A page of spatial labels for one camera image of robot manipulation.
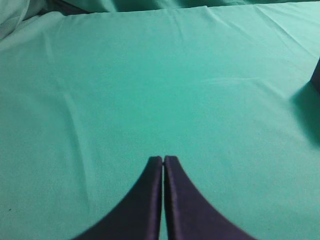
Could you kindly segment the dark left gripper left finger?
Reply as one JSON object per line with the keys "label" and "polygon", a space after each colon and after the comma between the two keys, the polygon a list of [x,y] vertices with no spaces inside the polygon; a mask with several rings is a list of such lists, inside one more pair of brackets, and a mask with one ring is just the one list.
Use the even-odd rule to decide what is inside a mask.
{"label": "dark left gripper left finger", "polygon": [[148,159],[125,197],[76,240],[158,240],[162,214],[163,161]]}

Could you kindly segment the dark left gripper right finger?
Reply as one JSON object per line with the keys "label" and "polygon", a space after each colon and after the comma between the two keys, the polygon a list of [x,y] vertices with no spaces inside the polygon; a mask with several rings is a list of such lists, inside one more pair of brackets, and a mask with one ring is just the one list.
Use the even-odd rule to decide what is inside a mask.
{"label": "dark left gripper right finger", "polygon": [[176,156],[166,156],[163,164],[164,209],[169,240],[254,239],[205,199]]}

